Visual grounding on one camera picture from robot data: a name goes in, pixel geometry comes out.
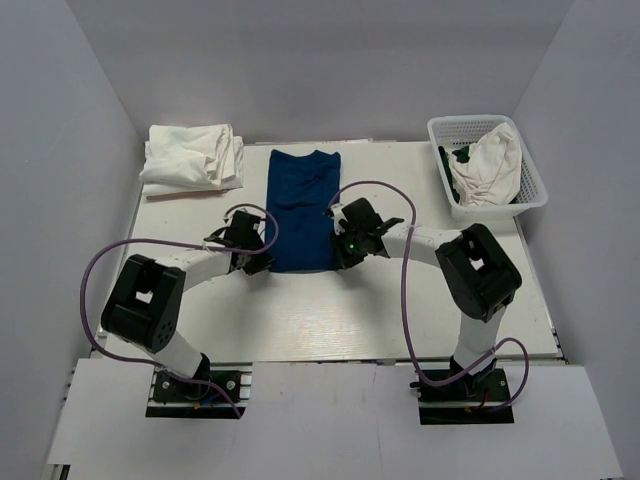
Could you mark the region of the blue Mickey print t-shirt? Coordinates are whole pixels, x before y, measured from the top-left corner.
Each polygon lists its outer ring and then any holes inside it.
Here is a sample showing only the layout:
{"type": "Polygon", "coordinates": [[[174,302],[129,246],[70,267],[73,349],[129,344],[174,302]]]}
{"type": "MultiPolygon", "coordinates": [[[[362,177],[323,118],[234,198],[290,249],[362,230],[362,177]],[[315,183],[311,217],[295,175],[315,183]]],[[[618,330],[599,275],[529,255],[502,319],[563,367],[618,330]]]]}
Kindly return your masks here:
{"type": "Polygon", "coordinates": [[[340,188],[341,156],[318,150],[294,156],[272,150],[267,177],[266,209],[274,273],[326,271],[333,268],[329,239],[333,220],[325,215],[340,188]]]}

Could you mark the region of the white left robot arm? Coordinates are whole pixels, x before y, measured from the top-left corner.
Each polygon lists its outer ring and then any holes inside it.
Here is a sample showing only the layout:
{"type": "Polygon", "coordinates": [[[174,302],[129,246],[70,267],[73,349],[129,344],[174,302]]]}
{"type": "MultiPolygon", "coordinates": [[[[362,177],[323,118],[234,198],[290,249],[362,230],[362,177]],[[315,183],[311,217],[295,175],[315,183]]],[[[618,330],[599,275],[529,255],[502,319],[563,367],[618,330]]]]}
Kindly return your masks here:
{"type": "Polygon", "coordinates": [[[267,252],[247,255],[190,249],[158,259],[132,255],[107,300],[101,326],[177,374],[177,387],[188,398],[202,398],[210,390],[212,377],[204,354],[177,332],[183,294],[236,270],[259,273],[272,262],[267,252]]]}

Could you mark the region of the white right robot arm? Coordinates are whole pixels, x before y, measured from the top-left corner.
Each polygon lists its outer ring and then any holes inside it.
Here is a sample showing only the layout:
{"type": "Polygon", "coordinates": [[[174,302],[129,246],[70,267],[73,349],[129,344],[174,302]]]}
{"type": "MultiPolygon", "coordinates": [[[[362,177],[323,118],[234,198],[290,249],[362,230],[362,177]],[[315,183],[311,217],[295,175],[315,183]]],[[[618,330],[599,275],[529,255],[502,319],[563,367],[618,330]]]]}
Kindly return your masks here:
{"type": "Polygon", "coordinates": [[[522,277],[491,231],[483,224],[458,230],[421,228],[398,217],[384,220],[365,198],[332,205],[330,241],[339,270],[353,268],[373,255],[401,261],[400,311],[409,357],[417,364],[408,309],[408,267],[417,262],[439,269],[460,312],[460,329],[445,380],[418,376],[429,386],[452,384],[472,399],[488,385],[495,365],[497,333],[522,277]]]}

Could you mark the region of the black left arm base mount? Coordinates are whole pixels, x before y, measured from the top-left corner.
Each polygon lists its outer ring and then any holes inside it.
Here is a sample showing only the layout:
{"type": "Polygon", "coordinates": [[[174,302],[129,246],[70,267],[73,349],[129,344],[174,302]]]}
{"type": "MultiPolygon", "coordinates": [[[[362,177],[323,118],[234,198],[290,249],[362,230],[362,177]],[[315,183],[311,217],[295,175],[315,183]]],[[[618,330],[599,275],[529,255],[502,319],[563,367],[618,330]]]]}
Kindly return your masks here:
{"type": "MultiPolygon", "coordinates": [[[[212,366],[209,381],[221,387],[240,414],[244,413],[252,383],[250,367],[212,366]]],[[[152,376],[145,415],[165,419],[238,419],[216,389],[179,382],[166,371],[156,371],[152,376]]]]}

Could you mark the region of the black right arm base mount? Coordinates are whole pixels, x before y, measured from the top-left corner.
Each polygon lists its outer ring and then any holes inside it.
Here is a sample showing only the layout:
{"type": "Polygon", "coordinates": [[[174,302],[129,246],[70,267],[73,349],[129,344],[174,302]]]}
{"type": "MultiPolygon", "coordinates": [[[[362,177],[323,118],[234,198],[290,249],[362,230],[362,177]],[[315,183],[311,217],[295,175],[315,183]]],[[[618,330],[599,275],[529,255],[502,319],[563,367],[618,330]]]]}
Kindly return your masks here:
{"type": "Polygon", "coordinates": [[[423,426],[506,425],[514,423],[511,406],[496,410],[510,399],[503,369],[494,369],[468,390],[462,380],[442,387],[422,380],[410,383],[417,393],[420,424],[423,426]]]}

